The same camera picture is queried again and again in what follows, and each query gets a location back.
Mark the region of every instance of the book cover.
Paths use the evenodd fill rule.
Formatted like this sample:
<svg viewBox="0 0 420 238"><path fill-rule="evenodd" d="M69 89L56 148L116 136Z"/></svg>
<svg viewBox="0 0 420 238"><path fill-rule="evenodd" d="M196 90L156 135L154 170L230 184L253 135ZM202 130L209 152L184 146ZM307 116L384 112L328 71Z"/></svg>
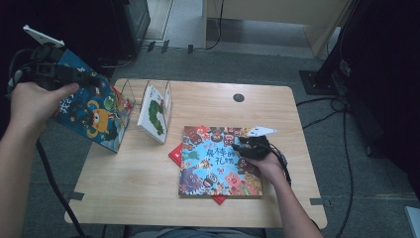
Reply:
<svg viewBox="0 0 420 238"><path fill-rule="evenodd" d="M259 169L232 148L250 128L185 126L179 195L263 195Z"/></svg>
<svg viewBox="0 0 420 238"><path fill-rule="evenodd" d="M153 85L147 85L137 125L161 144L166 140L171 104L169 83L164 96Z"/></svg>
<svg viewBox="0 0 420 238"><path fill-rule="evenodd" d="M79 71L94 72L72 51L66 50L58 64ZM59 104L56 122L105 148L118 152L129 122L133 101L96 73L100 86L80 87Z"/></svg>
<svg viewBox="0 0 420 238"><path fill-rule="evenodd" d="M175 149L169 152L169 157L179 166L181 167L181 160L182 160L182 144L179 144ZM227 196L225 195L213 195L212 198L220 204L222 204Z"/></svg>

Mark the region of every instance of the black speaker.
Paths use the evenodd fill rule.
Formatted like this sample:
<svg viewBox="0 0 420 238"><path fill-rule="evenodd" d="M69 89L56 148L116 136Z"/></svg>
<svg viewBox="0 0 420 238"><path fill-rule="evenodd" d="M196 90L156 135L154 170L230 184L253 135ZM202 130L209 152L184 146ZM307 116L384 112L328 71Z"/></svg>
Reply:
<svg viewBox="0 0 420 238"><path fill-rule="evenodd" d="M370 148L409 177L420 197L420 5L415 0L371 1L343 38L351 109Z"/></svg>
<svg viewBox="0 0 420 238"><path fill-rule="evenodd" d="M23 15L22 8L32 13ZM147 0L25 0L12 11L20 22L63 40L66 48L103 74L101 65L137 55L151 21Z"/></svg>

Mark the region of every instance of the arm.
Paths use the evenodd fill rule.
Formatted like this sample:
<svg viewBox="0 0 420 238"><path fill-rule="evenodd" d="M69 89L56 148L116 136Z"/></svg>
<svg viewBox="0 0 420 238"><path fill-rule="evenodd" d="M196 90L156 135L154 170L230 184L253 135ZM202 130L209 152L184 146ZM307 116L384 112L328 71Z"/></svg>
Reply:
<svg viewBox="0 0 420 238"><path fill-rule="evenodd" d="M37 140L59 102L77 89L77 84L70 84L46 91L27 82L13 91L10 123L0 141L1 237L21 236Z"/></svg>
<svg viewBox="0 0 420 238"><path fill-rule="evenodd" d="M309 218L287 182L280 162L275 154L268 154L262 161L247 161L257 166L274 186L277 204L285 237L322 237L321 232Z"/></svg>

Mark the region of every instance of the blue book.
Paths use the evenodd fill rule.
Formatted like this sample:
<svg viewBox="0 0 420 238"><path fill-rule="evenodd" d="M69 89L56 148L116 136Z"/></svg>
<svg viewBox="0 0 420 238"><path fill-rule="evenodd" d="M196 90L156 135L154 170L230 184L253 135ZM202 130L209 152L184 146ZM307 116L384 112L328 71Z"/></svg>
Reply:
<svg viewBox="0 0 420 238"><path fill-rule="evenodd" d="M185 126L178 194L263 195L259 169L232 148L250 128Z"/></svg>
<svg viewBox="0 0 420 238"><path fill-rule="evenodd" d="M81 72L95 72L70 50L64 52L58 64ZM117 153L134 101L114 88L105 76L95 74L99 86L81 86L64 98L55 121Z"/></svg>

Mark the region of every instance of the wire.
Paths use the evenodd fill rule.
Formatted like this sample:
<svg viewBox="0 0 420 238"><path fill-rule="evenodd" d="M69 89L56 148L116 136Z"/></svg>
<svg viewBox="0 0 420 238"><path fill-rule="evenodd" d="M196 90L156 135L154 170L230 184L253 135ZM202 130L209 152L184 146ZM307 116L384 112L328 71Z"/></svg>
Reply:
<svg viewBox="0 0 420 238"><path fill-rule="evenodd" d="M353 196L355 193L355 183L354 183L354 178L353 178L353 169L352 169L352 164L350 163L350 156L349 156L349 147L348 147L348 141L347 141L347 126L346 126L346 117L347 117L347 112L349 111L349 105L346 102L343 102L340 100L340 98L342 98L341 96L337 96L334 98L331 98L330 101L330 106L333 109L333 112L330 113L329 115L327 115L326 117L322 118L322 119L318 119L316 121L313 121L311 123L309 123L307 126L303 127L303 129L315 125L316 123L319 123L323 120L326 120L327 118L331 117L332 115L336 114L336 113L341 113L343 112L343 140L344 140L344 147L345 147L345 152L346 152L346 161L347 161L347 165L348 165L348 169L349 169L349 177L350 177L350 197L349 197L349 204L346 210L346 215L345 218L343 220L342 226L340 227L340 230L338 231L336 238L339 238L342 234L343 231L347 225L347 222L349 220L349 216L350 216L350 212L352 210L352 206L353 206ZM328 100L327 97L320 97L320 98L315 98L315 99L311 99L311 100L307 100L307 101L302 101L296 104L296 106L300 106L302 104L305 103L310 103L310 102L315 102L315 101L321 101L321 100ZM339 102L343 105L342 108L336 108L334 106L334 102Z"/></svg>
<svg viewBox="0 0 420 238"><path fill-rule="evenodd" d="M347 104L344 103L344 102L342 102L342 101L340 101L339 98L341 98L341 96L336 96L336 97L319 97L319 98L310 99L310 100L307 100L307 101L302 101L302 102L296 103L296 107L297 107L297 106L300 106L300 105L303 105L303 104L306 104L306 103L311 103L311 102L316 102L316 101L322 101L322 100L330 100L330 106L333 109L333 112L332 113L328 114L327 116L325 116L325 117L323 117L321 119L317 119L315 121L310 122L306 126L303 126L302 129L306 129L306 128L310 127L310 126L313 126L313 125L318 124L318 123L320 123L322 121L325 121L328 118L330 118L331 116L333 116L334 114L345 112L345 110L347 110ZM337 108L334 107L334 102L337 102L337 101L343 104L343 108L337 109Z"/></svg>
<svg viewBox="0 0 420 238"><path fill-rule="evenodd" d="M338 112L332 112L332 113L328 114L327 116L325 116L324 118L315 120L315 121L309 123L308 125L303 126L302 129L306 129L306 128L310 127L310 126L313 126L313 125L318 124L318 123L320 123L320 122L322 122L324 120L327 120L328 118L330 118L331 116L333 116L336 113L338 113Z"/></svg>
<svg viewBox="0 0 420 238"><path fill-rule="evenodd" d="M107 228L108 226L107 225L104 225L104 227L102 228L102 238L105 238L105 234L106 234L106 228Z"/></svg>
<svg viewBox="0 0 420 238"><path fill-rule="evenodd" d="M278 161L281 164L281 167L283 168L283 172L284 172L284 176L286 177L287 182L289 183L289 185L291 186L291 178L290 178L290 173L287 169L287 159L284 156L284 154L281 152L281 150L279 150L275 145L273 144L269 144L269 147L266 146L265 144L262 143L258 143L256 142L257 145L262 146L268 150L270 150L278 159Z"/></svg>
<svg viewBox="0 0 420 238"><path fill-rule="evenodd" d="M80 226L80 223L78 222L76 216L71 210L71 207L67 204L67 201L64 199L61 192L59 191L58 185L56 184L55 179L53 177L53 171L50 166L49 160L47 158L46 151L44 150L44 147L41 144L40 140L37 141L37 149L38 149L38 152L40 153L41 161L43 162L43 165L46 170L46 174L49 179L53 192L55 193L61 205L64 206L64 209L67 212L68 216L70 217L71 221L73 222L74 228L77 230L79 236L81 237L85 236Z"/></svg>
<svg viewBox="0 0 420 238"><path fill-rule="evenodd" d="M212 50L213 48L215 48L219 44L220 39L222 38L222 17L223 17L223 5L224 4L225 4L225 0L222 0L222 6L220 7L219 26L218 26L218 28L219 28L219 38L217 39L217 42L212 47L205 48L204 50Z"/></svg>
<svg viewBox="0 0 420 238"><path fill-rule="evenodd" d="M20 56L20 55L22 55L22 54L24 54L24 53L31 53L31 52L33 52L34 50L32 50L32 49L22 49L22 50L20 50L20 51L18 51L18 52L16 52L14 55L13 55L13 57L12 57L12 61L10 62L10 64L9 64L9 79L10 78L12 78L14 75L13 75L13 71L14 71L14 67L15 67L15 63L16 63L16 60L18 59L18 57Z"/></svg>
<svg viewBox="0 0 420 238"><path fill-rule="evenodd" d="M353 205L353 195L355 193L355 183L354 183L354 180L353 180L353 170L352 170L352 165L350 163L349 148L348 148L348 143L347 143L346 116L347 116L347 113L345 111L344 116L343 116L343 138L344 138L344 147L345 147L345 150L346 150L347 166L348 166L348 169L349 169L349 176L350 176L350 197L349 197L349 205L348 205L347 211L346 211L346 216L344 218L343 224L342 224L339 232L336 235L336 238L339 238L343 234L344 228L346 227L347 221L349 220L350 211L352 210L352 205Z"/></svg>
<svg viewBox="0 0 420 238"><path fill-rule="evenodd" d="M336 98L336 97L318 97L318 98L310 99L310 100L307 100L307 101L301 101L301 102L296 103L296 107L298 107L300 105L303 105L303 104L306 104L306 103L310 103L310 102L316 102L316 101L322 101L322 100L332 100L334 98Z"/></svg>
<svg viewBox="0 0 420 238"><path fill-rule="evenodd" d="M129 65L133 61L134 58L135 57L131 57L130 60L128 62L124 63L124 64L118 64L118 65L101 65L101 67L103 67L103 68L119 68L119 67L125 67L125 66Z"/></svg>

